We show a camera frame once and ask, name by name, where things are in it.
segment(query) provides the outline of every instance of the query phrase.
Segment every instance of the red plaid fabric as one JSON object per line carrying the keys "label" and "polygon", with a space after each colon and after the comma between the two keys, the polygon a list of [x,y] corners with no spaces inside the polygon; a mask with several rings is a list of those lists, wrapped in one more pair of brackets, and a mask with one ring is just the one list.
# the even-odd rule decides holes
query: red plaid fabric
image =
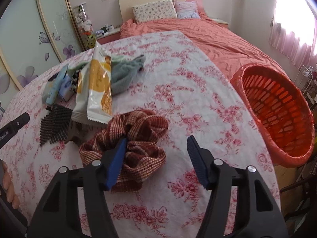
{"label": "red plaid fabric", "polygon": [[127,152],[117,183],[112,190],[134,192],[142,187],[146,178],[164,164],[165,151],[157,147],[156,143],[167,129],[167,119],[155,115],[150,110],[118,114],[108,123],[107,129],[80,146],[80,158],[84,166],[100,159],[103,153],[113,149],[120,137],[125,134],[128,139]]}

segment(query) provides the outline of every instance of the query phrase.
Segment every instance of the pink pillow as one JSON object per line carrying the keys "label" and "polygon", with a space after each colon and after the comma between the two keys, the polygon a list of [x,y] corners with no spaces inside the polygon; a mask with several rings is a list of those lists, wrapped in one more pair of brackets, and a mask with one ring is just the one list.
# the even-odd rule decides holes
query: pink pillow
{"label": "pink pillow", "polygon": [[174,0],[174,5],[179,19],[200,19],[197,2],[182,2]]}

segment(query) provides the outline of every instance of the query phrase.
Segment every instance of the sheer curtain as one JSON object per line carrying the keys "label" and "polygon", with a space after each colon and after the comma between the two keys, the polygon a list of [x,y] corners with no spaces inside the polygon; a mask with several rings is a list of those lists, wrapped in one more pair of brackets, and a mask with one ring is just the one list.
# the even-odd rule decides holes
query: sheer curtain
{"label": "sheer curtain", "polygon": [[306,0],[275,0],[270,44],[299,68],[317,63],[317,21]]}

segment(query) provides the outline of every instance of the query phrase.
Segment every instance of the black ribbed cloth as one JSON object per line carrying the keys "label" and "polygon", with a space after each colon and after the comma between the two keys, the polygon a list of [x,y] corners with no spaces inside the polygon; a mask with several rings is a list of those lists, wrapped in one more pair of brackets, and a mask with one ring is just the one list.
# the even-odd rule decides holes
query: black ribbed cloth
{"label": "black ribbed cloth", "polygon": [[71,109],[54,104],[51,112],[41,120],[40,146],[48,140],[51,144],[65,141],[71,117]]}

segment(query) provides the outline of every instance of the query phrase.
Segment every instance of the hand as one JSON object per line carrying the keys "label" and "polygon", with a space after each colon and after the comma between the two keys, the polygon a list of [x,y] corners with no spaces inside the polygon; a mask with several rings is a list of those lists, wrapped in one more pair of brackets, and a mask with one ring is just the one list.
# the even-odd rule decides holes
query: hand
{"label": "hand", "polygon": [[13,182],[11,181],[11,177],[7,171],[8,166],[4,161],[2,161],[2,166],[4,169],[2,184],[3,188],[7,191],[7,201],[10,203],[12,202],[12,207],[17,209],[20,205],[19,197],[14,193]]}

